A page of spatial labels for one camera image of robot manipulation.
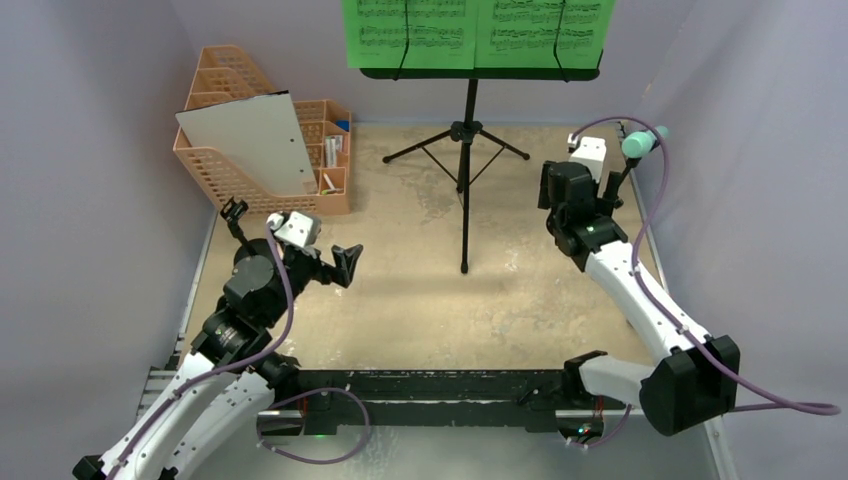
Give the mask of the black round microphone stand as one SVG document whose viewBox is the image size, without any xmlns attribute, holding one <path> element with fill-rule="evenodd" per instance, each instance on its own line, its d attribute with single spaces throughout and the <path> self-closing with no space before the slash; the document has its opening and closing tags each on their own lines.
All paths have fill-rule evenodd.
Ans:
<svg viewBox="0 0 848 480">
<path fill-rule="evenodd" d="M 249 205 L 246 201 L 236 201 L 234 197 L 230 197 L 221 208 L 219 215 L 226 223 L 230 235 L 236 239 L 240 246 L 233 255 L 233 265 L 236 265 L 241 260 L 261 256 L 273 261 L 272 253 L 267 240 L 264 237 L 248 239 L 240 225 L 241 218 L 247 213 Z"/>
</svg>

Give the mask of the mint green toy microphone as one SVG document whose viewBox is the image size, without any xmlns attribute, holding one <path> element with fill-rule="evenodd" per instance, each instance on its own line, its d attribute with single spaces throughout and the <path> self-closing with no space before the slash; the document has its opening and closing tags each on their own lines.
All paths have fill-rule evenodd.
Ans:
<svg viewBox="0 0 848 480">
<path fill-rule="evenodd" d="M 666 138 L 669 129 L 665 126 L 655 128 L 658 135 L 650 129 L 638 130 L 628 134 L 621 142 L 622 154 L 628 159 L 642 158 L 660 146 L 660 138 Z"/>
</svg>

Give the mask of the peach plastic file organizer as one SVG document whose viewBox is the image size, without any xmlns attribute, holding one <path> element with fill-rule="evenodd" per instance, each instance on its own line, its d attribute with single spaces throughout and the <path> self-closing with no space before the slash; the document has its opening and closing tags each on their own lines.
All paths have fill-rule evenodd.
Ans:
<svg viewBox="0 0 848 480">
<path fill-rule="evenodd" d="M 218 207 L 351 211 L 351 111 L 333 100 L 295 101 L 235 45 L 202 49 L 175 115 L 173 152 Z"/>
</svg>

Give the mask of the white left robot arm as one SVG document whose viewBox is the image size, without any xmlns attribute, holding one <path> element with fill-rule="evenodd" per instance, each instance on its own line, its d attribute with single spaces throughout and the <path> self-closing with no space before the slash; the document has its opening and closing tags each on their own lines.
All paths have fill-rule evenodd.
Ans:
<svg viewBox="0 0 848 480">
<path fill-rule="evenodd" d="M 272 407 L 300 400 L 298 362 L 277 353 L 270 330 L 293 322 L 312 281 L 347 287 L 362 245 L 318 250 L 256 239 L 235 257 L 215 310 L 151 407 L 116 445 L 81 458 L 75 479 L 189 479 L 239 428 Z"/>
</svg>

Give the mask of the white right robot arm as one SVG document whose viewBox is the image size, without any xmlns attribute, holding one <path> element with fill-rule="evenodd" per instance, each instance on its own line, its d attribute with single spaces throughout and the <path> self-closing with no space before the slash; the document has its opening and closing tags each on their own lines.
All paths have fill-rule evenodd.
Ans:
<svg viewBox="0 0 848 480">
<path fill-rule="evenodd" d="M 607 213 L 598 184 L 580 163 L 547 161 L 538 206 L 556 247 L 614 301 L 653 358 L 646 367 L 601 351 L 567 361 L 561 392 L 576 407 L 597 397 L 639 408 L 664 436 L 731 412 L 736 406 L 740 349 L 715 337 L 640 270 L 636 248 Z"/>
</svg>

